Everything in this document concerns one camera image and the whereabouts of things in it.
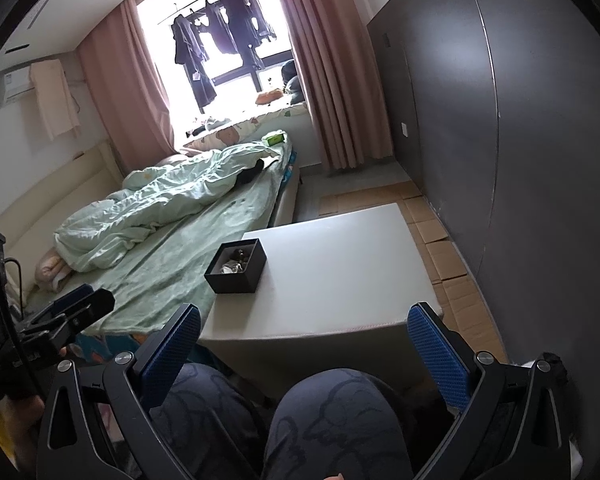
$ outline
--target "patterned pants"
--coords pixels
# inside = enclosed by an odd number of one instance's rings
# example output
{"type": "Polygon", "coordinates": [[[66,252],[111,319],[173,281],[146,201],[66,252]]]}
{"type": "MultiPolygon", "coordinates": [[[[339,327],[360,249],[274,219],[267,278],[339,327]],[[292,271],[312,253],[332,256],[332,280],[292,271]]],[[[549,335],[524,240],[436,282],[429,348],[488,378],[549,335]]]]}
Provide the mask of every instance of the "patterned pants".
{"type": "Polygon", "coordinates": [[[187,364],[151,416],[196,480],[323,480],[339,473],[345,480],[408,480],[403,411],[381,381],[329,370],[283,397],[267,436],[256,409],[222,374],[187,364]]]}

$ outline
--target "low table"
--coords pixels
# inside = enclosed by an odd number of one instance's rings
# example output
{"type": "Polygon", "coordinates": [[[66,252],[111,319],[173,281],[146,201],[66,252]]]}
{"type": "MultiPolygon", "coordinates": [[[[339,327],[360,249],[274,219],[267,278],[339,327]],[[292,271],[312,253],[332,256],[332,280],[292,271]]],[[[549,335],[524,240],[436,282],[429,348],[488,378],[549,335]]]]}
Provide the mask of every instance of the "low table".
{"type": "Polygon", "coordinates": [[[405,320],[427,301],[442,315],[396,204],[249,232],[267,255],[254,294],[219,294],[199,343],[264,394],[335,367],[395,388],[427,378],[405,320]]]}

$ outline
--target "air conditioner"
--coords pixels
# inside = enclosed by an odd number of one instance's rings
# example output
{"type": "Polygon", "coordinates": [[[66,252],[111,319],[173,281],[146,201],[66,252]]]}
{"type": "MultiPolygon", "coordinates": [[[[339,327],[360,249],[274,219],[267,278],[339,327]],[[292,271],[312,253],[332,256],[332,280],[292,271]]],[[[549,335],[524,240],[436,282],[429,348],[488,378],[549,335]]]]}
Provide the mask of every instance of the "air conditioner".
{"type": "Polygon", "coordinates": [[[4,99],[2,106],[11,104],[34,90],[30,77],[31,66],[19,68],[4,75],[4,99]]]}

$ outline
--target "dark gray wall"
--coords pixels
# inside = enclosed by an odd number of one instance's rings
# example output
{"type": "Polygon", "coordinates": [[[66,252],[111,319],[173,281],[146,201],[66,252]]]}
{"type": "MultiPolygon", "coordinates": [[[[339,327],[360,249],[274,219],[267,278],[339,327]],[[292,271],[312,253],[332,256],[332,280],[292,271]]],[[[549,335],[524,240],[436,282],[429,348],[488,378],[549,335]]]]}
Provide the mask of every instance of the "dark gray wall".
{"type": "Polygon", "coordinates": [[[398,160],[421,175],[510,359],[563,358],[588,469],[600,455],[600,37],[570,0],[390,0],[369,31],[392,124],[417,124],[419,151],[398,160]],[[408,85],[384,73],[394,43],[408,85]]]}

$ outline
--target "hand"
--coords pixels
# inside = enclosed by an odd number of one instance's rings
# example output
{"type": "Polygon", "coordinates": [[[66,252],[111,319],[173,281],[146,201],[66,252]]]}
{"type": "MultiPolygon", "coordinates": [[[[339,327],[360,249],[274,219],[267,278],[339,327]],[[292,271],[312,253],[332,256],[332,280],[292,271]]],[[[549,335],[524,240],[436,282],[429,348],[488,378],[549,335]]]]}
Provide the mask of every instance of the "hand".
{"type": "Polygon", "coordinates": [[[30,430],[42,418],[45,403],[38,396],[28,399],[7,398],[4,427],[13,442],[13,452],[18,466],[33,474],[36,470],[37,442],[30,430]]]}
{"type": "Polygon", "coordinates": [[[38,396],[21,400],[7,398],[4,425],[15,446],[30,440],[29,431],[42,418],[44,412],[45,403],[38,396]]]}

